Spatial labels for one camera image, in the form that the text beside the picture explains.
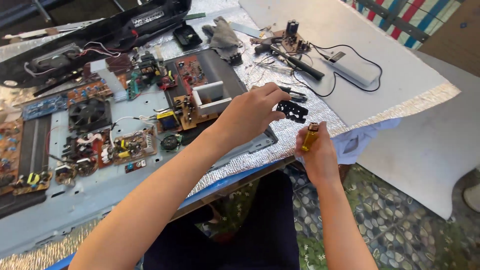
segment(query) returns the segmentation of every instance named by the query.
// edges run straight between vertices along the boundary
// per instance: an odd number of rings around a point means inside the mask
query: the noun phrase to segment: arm
[[[131,270],[208,169],[285,115],[274,83],[235,97],[217,121],[132,190],[79,247],[70,270]]]
[[[318,139],[308,152],[300,150],[306,133],[306,127],[299,131],[295,153],[305,159],[308,177],[317,188],[328,268],[377,269],[340,182],[336,152],[326,122],[320,124]]]

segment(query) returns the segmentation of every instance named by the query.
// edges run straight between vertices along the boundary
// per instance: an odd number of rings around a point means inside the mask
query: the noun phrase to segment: dark pants
[[[144,256],[144,270],[299,269],[292,184],[281,171],[261,178],[243,225],[227,244],[194,224],[212,219],[204,206],[169,223]]]

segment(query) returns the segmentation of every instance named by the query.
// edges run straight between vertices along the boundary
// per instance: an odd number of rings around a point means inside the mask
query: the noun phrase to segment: white power bank
[[[365,61],[356,54],[339,52],[327,62],[364,86],[369,86],[380,75],[373,68],[365,68]]]

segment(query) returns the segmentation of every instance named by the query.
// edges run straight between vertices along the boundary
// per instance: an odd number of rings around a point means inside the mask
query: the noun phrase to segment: blue table edge
[[[180,204],[180,207],[179,209],[189,205],[189,204],[192,204],[193,202],[197,201],[197,200],[200,200],[201,198],[204,198],[224,187],[227,187],[235,182],[238,182],[240,179],[243,179],[255,172],[258,172],[259,170],[261,169],[264,169],[272,164],[275,164],[277,163],[278,161],[275,161],[275,162],[272,162],[272,163],[268,163],[268,164],[265,164],[265,165],[262,165],[260,167],[256,167],[256,168],[253,168],[253,169],[249,169],[249,170],[246,170],[244,172],[239,172],[237,174],[233,174],[233,175],[229,175],[225,178],[222,178],[218,181],[215,181],[215,183],[207,186],[206,188],[202,189],[201,191],[193,194],[192,196],[186,198],[182,204]],[[61,270],[62,268],[66,267],[66,266],[69,266],[70,265],[70,262],[72,261],[73,259],[73,256],[75,255],[75,253],[72,253],[71,255],[67,256],[66,258],[63,258],[61,260],[59,260],[58,262],[56,262],[55,264],[53,264],[52,266],[49,266],[47,268],[45,268],[44,270]]]

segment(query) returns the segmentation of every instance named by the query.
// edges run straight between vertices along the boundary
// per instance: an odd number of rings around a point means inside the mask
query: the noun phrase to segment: cooling fan
[[[112,113],[108,101],[96,98],[74,103],[68,109],[70,131],[90,132],[112,124]]]

